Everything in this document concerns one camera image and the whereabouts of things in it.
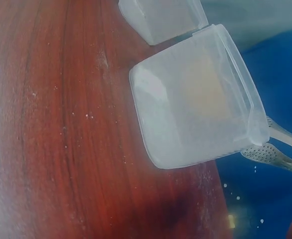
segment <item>frosted plastic box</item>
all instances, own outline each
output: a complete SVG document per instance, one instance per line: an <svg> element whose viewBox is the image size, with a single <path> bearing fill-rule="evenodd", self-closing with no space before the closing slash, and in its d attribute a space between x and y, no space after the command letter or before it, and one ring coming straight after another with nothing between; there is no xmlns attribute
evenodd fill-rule
<svg viewBox="0 0 292 239"><path fill-rule="evenodd" d="M208 25L200 0L120 0L119 8L149 45Z"/></svg>
<svg viewBox="0 0 292 239"><path fill-rule="evenodd" d="M136 65L130 83L146 150L164 169L269 141L265 111L222 25L212 25Z"/></svg>

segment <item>reddish-brown wood grain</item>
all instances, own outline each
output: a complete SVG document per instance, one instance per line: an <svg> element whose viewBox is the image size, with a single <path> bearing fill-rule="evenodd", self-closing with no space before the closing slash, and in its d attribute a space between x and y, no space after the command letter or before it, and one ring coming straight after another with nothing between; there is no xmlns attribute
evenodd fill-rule
<svg viewBox="0 0 292 239"><path fill-rule="evenodd" d="M116 0L0 0L0 239L226 239L214 162L159 170Z"/></svg>

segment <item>translucent plastic cup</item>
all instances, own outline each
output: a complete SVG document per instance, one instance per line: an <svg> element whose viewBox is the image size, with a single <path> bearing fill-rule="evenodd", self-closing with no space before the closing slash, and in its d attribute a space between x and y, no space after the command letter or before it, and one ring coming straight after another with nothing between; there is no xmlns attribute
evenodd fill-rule
<svg viewBox="0 0 292 239"><path fill-rule="evenodd" d="M159 168L190 166L269 141L259 94L223 25L137 64L130 83L146 150Z"/></svg>

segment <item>blue background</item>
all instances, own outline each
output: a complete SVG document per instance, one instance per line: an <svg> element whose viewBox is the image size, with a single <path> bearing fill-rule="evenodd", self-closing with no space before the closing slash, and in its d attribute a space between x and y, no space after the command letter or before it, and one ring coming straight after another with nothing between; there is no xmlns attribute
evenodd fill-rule
<svg viewBox="0 0 292 239"><path fill-rule="evenodd" d="M292 132L292 31L242 55L267 115ZM271 143L292 158L291 147L276 140ZM292 173L249 161L240 154L216 162L222 185L227 184L224 193L229 214L235 217L234 238L285 238L292 222Z"/></svg>

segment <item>table surface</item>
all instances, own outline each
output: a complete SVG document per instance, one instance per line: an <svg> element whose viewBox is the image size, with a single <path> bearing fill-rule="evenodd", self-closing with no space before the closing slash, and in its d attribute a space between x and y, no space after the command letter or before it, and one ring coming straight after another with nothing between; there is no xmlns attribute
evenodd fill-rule
<svg viewBox="0 0 292 239"><path fill-rule="evenodd" d="M0 0L0 239L230 238L214 162L160 170L116 0Z"/></svg>

